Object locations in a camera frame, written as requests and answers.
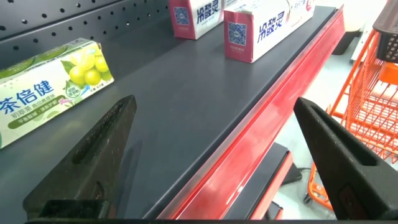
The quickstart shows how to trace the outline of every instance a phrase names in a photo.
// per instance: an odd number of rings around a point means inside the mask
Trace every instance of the store shelf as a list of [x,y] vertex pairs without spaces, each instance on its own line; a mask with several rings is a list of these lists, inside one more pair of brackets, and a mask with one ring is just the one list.
[[[318,28],[310,29],[315,24]],[[293,47],[298,44],[297,40],[308,38],[306,47],[298,50],[300,53],[294,56],[294,61],[159,218],[223,218],[292,114],[297,97],[304,94],[343,34],[343,10],[335,12],[331,8],[318,7],[310,21],[266,54],[262,60],[266,57],[283,58],[284,44],[292,41],[290,47]],[[272,73],[269,68],[272,68],[271,64],[266,71]],[[266,197],[266,200],[270,203],[272,199]]]
[[[184,200],[189,202],[184,209],[178,207],[178,213],[172,215],[208,218],[206,209],[217,208],[209,213],[211,218],[222,217],[228,210],[225,198],[234,195],[231,191],[244,186],[250,178],[291,114],[296,97],[337,44],[339,27],[331,25],[337,21],[336,16],[335,9],[318,7],[313,19],[252,65],[224,57],[222,25],[198,41],[181,40],[173,37],[169,19],[161,19],[103,42],[115,83],[1,151],[0,192],[6,192],[0,195],[2,220],[25,221],[24,197],[116,101],[130,94],[136,97],[137,114],[121,166],[123,194],[119,196],[118,216],[124,218],[155,218],[176,195],[189,193],[181,190],[212,154],[221,152],[216,149],[225,144],[228,136],[240,135],[234,133],[235,128],[251,116],[250,125],[245,125],[239,139],[247,139],[247,134],[254,131],[257,134],[253,141],[261,144],[246,142],[245,156],[243,148],[234,150],[242,143],[238,140],[225,148],[243,156],[238,159],[238,154],[229,154],[237,159],[235,164],[241,164],[236,166],[236,176],[226,181],[220,176],[225,169],[212,170],[203,182],[209,189],[214,180],[212,192],[199,190],[197,199],[201,202],[189,197],[190,201]],[[317,50],[318,57],[312,53],[308,58],[301,53]],[[259,102],[261,106],[253,114]],[[262,122],[266,129],[253,129],[258,122],[252,121]],[[138,155],[137,167],[131,167]],[[228,161],[228,155],[222,155],[225,157],[219,165]],[[224,175],[233,174],[225,171]],[[221,181],[226,184],[225,191],[221,190]],[[212,200],[205,203],[203,196]]]
[[268,209],[268,214],[271,220],[281,220],[283,212],[284,209],[275,202],[272,202]]
[[271,205],[268,198],[274,198],[276,193],[271,193],[270,190],[279,189],[292,163],[292,155],[287,148],[274,143],[224,219],[262,219]]

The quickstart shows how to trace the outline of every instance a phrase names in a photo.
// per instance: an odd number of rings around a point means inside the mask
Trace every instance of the gray metal shelf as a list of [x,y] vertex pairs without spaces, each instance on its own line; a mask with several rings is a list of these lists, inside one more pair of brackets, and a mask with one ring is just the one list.
[[224,57],[223,25],[198,41],[181,40],[169,18],[160,17],[102,42],[116,81],[0,152],[0,217],[22,223],[23,198],[130,94],[137,114],[121,166],[118,216],[156,217],[334,11],[318,7],[313,19],[254,64]]
[[79,37],[104,42],[168,14],[167,0],[3,0],[0,69]]

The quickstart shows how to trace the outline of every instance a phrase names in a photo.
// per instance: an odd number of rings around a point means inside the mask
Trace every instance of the shopping cart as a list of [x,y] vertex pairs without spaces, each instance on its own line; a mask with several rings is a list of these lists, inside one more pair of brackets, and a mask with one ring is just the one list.
[[[375,22],[334,105],[326,109],[392,165],[398,161],[398,64],[395,64],[398,63],[398,24],[389,15],[397,11],[398,1],[390,0]],[[303,202],[314,200],[333,210],[325,188],[316,177],[313,164]]]

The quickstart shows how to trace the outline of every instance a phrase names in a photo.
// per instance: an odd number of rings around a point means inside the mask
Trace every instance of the cardboard box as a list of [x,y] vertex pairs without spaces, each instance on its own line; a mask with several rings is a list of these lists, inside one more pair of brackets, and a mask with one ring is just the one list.
[[112,82],[99,45],[85,39],[0,70],[0,148]]
[[313,0],[246,0],[225,9],[225,55],[253,63],[314,12]]
[[174,36],[197,40],[224,21],[225,7],[237,0],[169,0]]

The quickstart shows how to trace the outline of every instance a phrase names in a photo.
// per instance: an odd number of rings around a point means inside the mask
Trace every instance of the white floor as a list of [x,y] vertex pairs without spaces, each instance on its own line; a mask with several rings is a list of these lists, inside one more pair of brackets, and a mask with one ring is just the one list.
[[[344,55],[330,56],[304,95],[305,98],[321,108],[326,108],[335,102],[353,66],[350,58],[357,43],[358,39],[354,39]],[[312,158],[294,114],[286,122],[275,141],[292,152],[297,167],[311,167]],[[315,202],[310,202],[307,205],[303,203],[303,198],[307,193],[310,171],[303,170],[302,174],[303,179],[300,182],[282,186],[274,198],[274,202],[284,208],[282,219],[335,219],[332,212]]]

